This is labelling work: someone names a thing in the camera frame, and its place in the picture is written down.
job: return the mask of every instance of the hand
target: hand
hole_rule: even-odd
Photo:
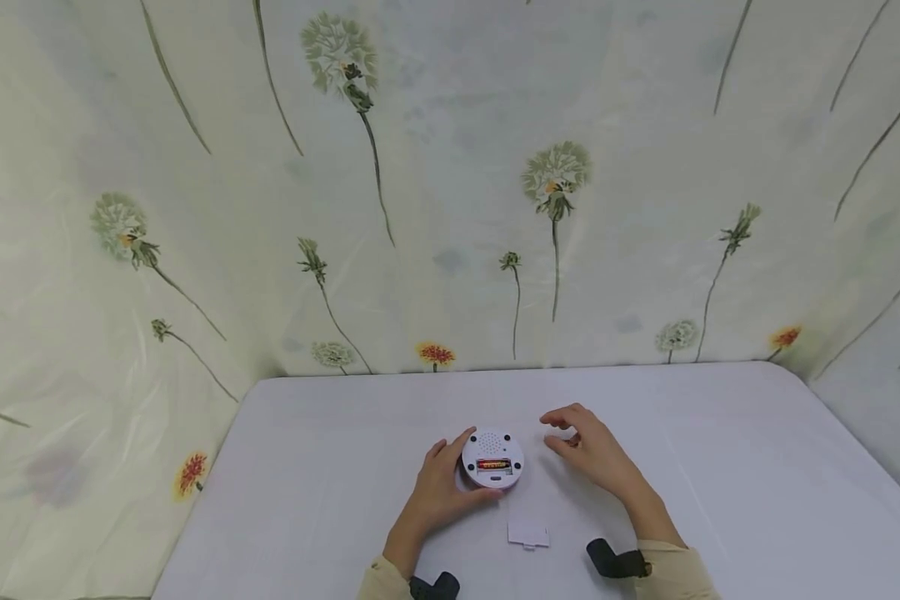
[[[577,429],[569,440],[546,436],[547,446],[590,478],[594,484],[619,498],[631,519],[638,539],[657,539],[687,548],[667,512],[663,499],[643,478],[643,473],[624,452],[607,425],[580,404],[547,412],[540,423],[560,429]]]
[[[621,500],[645,491],[648,485],[640,469],[627,456],[607,425],[584,406],[575,403],[547,412],[540,417],[540,423],[577,430],[577,434],[569,440],[546,436],[544,442],[603,490]]]
[[[493,500],[499,500],[504,493],[500,490],[476,490],[461,492],[457,489],[454,473],[457,461],[463,452],[470,434],[477,429],[470,427],[449,444],[440,440],[433,444],[423,459],[423,467],[417,475],[417,486],[413,488],[407,505],[393,524],[387,537],[384,557],[400,571],[405,579],[410,579],[417,568],[420,549],[424,539],[440,527],[456,522],[464,514]]]

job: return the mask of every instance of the floral backdrop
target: floral backdrop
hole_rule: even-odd
[[[900,0],[0,1],[0,600],[148,598],[260,378],[726,360],[900,482]]]

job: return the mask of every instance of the finger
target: finger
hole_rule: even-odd
[[[462,513],[466,513],[473,511],[484,504],[496,502],[497,500],[504,498],[504,491],[482,487],[480,490],[474,490],[473,492],[462,492],[457,498],[457,506]]]
[[[564,440],[563,437],[546,436],[543,439],[543,442],[547,444],[547,448],[553,450],[553,452],[557,453],[563,460],[568,461],[569,463],[576,462],[577,448],[570,446],[570,443]]]
[[[440,453],[440,450],[443,450],[443,447],[448,444],[446,440],[440,440],[439,442],[433,444],[433,447],[427,452],[427,458],[425,460],[432,460],[437,458],[437,455]]]
[[[463,444],[467,443],[467,440],[470,438],[470,435],[473,434],[477,429],[475,427],[468,427],[462,434],[458,435],[456,440],[452,441],[450,446],[447,448],[447,452],[452,456],[452,460],[457,460],[460,458],[460,455],[463,454]]]
[[[546,412],[543,417],[540,417],[540,423],[552,425],[554,428],[560,429],[568,429],[570,426],[576,427],[577,423],[580,423],[581,421],[582,414],[581,411],[574,408],[574,406],[575,405],[571,404],[570,406],[564,406],[563,408]]]

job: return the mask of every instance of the orange flower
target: orange flower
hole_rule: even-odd
[[[784,327],[770,336],[770,347],[776,350],[790,348],[797,341],[803,327]]]
[[[193,488],[203,490],[200,482],[208,473],[208,455],[204,452],[194,452],[183,462],[183,466],[177,472],[177,479],[173,480],[173,499],[180,501],[190,497]]]
[[[440,346],[439,343],[435,342],[418,343],[417,354],[419,354],[420,360],[423,360],[428,365],[433,365],[434,368],[437,365],[447,367],[457,360],[457,355],[453,353],[453,350]]]

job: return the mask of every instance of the white table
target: white table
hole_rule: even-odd
[[[517,438],[499,507],[440,532],[417,575],[461,600],[630,598],[585,545],[632,549],[615,499],[541,442],[545,411],[589,406],[704,557],[724,598],[900,598],[900,488],[802,382],[766,362],[261,381],[244,400],[154,600],[348,600],[423,454],[468,425]],[[507,544],[509,514],[551,547]]]

